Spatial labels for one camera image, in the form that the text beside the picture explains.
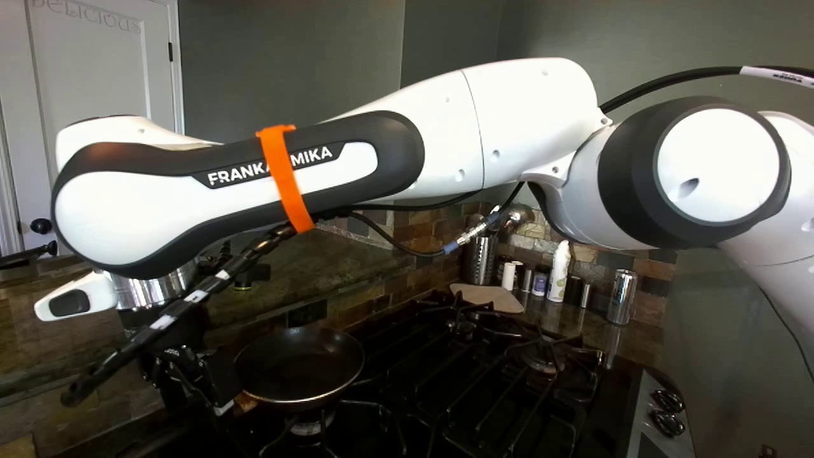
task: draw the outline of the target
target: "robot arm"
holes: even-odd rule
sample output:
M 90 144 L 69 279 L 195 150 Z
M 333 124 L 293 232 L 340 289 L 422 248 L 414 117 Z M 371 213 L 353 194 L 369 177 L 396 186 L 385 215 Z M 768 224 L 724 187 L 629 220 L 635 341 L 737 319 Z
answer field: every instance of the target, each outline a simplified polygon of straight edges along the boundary
M 256 140 L 214 144 L 143 120 L 97 122 L 115 127 L 60 135 L 53 218 L 76 255 L 115 276 L 156 279 L 228 234 L 287 218 Z M 577 62 L 525 59 L 427 78 L 286 143 L 316 218 L 527 181 L 553 225 L 577 241 L 723 246 L 814 360 L 814 130 L 801 120 L 677 98 L 612 124 Z M 85 289 L 113 284 L 87 279 Z M 50 300 L 35 304 L 41 317 L 53 317 Z

